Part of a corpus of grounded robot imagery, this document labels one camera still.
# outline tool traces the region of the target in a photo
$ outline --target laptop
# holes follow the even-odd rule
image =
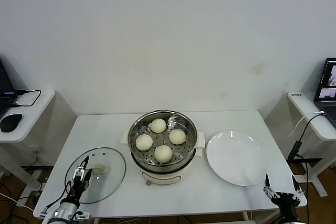
[[[0,59],[0,118],[16,99],[17,95]]]
[[[314,103],[336,127],[336,58],[325,61]]]

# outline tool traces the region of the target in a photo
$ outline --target white desk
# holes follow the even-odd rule
[[[269,178],[276,191],[294,192],[292,172],[258,111],[185,113],[206,142],[223,130],[248,133],[269,153]],[[263,192],[263,183],[240,187],[219,178],[204,157],[195,157],[190,172],[178,183],[168,186],[146,185],[130,150],[120,141],[140,114],[84,115],[77,118],[56,161],[34,210],[38,217],[44,207],[58,198],[64,189],[64,177],[70,164],[95,147],[117,149],[125,158],[126,174],[118,190],[105,200],[81,205],[95,218],[215,214],[277,209]],[[155,204],[156,199],[165,199]],[[301,206],[307,203],[303,197]]]
[[[23,170],[20,165],[15,161],[15,157],[9,155],[6,150],[1,147],[2,143],[17,143],[25,139],[29,131],[32,129],[38,118],[41,116],[44,109],[50,103],[55,95],[55,91],[48,89],[42,90],[41,96],[37,99],[35,104],[31,107],[16,107],[10,108],[3,117],[11,114],[22,114],[23,117],[19,122],[17,128],[12,132],[0,131],[0,165],[6,170],[14,174],[28,185],[27,190],[39,189],[40,183]],[[31,104],[38,96],[38,92],[32,92],[21,95],[15,102],[19,104]]]
[[[289,100],[294,104],[294,106],[298,109],[298,111],[303,115],[307,115],[312,112],[321,111],[314,104],[314,92],[310,91],[291,91],[288,92]],[[309,114],[306,117],[307,122],[314,117],[316,114]],[[311,128],[314,130],[316,135],[324,140],[324,141],[335,141],[336,140],[336,128],[333,126],[329,120],[325,116],[318,116],[314,120],[310,122]],[[311,182],[317,193],[320,197],[326,197],[327,191],[321,184],[318,179],[318,175],[323,172],[328,166],[333,164],[336,161],[336,142],[332,144],[330,148],[328,148],[324,155],[323,159],[318,162],[313,168],[308,164],[309,169],[309,178],[308,181]],[[296,175],[296,179],[299,183],[307,182],[307,174],[304,175]]]

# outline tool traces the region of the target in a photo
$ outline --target steamer basket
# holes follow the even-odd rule
[[[151,131],[151,122],[161,118],[167,123],[167,128],[162,133]],[[181,129],[186,134],[186,142],[180,145],[172,144],[169,134],[172,130]],[[153,138],[153,146],[147,151],[140,151],[135,145],[135,140],[142,134]],[[195,156],[197,143],[197,130],[194,123],[185,115],[169,110],[157,110],[140,117],[133,123],[128,134],[128,146],[134,161],[143,169],[157,174],[168,174],[185,167]],[[154,152],[160,145],[167,145],[173,150],[173,157],[168,163],[159,163]]]

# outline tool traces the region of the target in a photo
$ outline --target laptop screen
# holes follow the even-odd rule
[[[315,101],[336,100],[336,58],[328,58],[325,62]]]
[[[15,90],[8,78],[4,66],[0,61],[0,97],[16,97]]]

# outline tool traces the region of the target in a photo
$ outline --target wooden floor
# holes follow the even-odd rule
[[[300,165],[293,165],[291,169],[294,174],[303,174],[303,169]],[[48,173],[42,175],[42,179],[47,177]],[[336,168],[335,169],[326,169],[319,176],[322,181],[325,189],[328,192],[327,197],[319,197],[316,193],[312,184],[309,184],[309,214],[310,214],[310,224],[335,224],[336,223]],[[4,184],[10,190],[12,197],[17,199],[20,192],[24,189],[24,183],[19,179],[10,175],[8,177],[4,176],[1,180],[1,183]],[[303,190],[306,190],[306,185],[301,184]],[[8,191],[0,185],[0,193],[8,195]],[[7,200],[5,197],[0,195],[0,200]],[[34,208],[33,199],[29,199],[27,204],[28,207]],[[10,211],[10,201],[0,201],[0,224],[6,224],[9,222],[4,221]],[[303,222],[307,223],[307,211],[306,208],[297,209],[298,217]],[[23,207],[16,207],[13,211],[14,215],[25,218],[28,220],[29,224],[38,224],[41,223],[40,220],[33,217],[33,213]],[[253,217],[258,215],[257,212],[253,212]],[[207,223],[207,222],[224,222],[224,221],[237,221],[243,220],[242,214],[216,214],[216,215],[193,215],[187,216],[192,223]],[[178,224],[188,224],[189,221],[184,217],[179,217]],[[136,221],[131,221],[130,223],[138,224],[147,224],[149,218],[139,218]],[[24,224],[25,221],[18,219],[16,217],[11,218],[11,224]],[[100,223],[117,223],[116,219],[101,219]],[[170,217],[152,217],[150,224],[159,224],[159,223],[173,223],[177,224],[177,216]]]

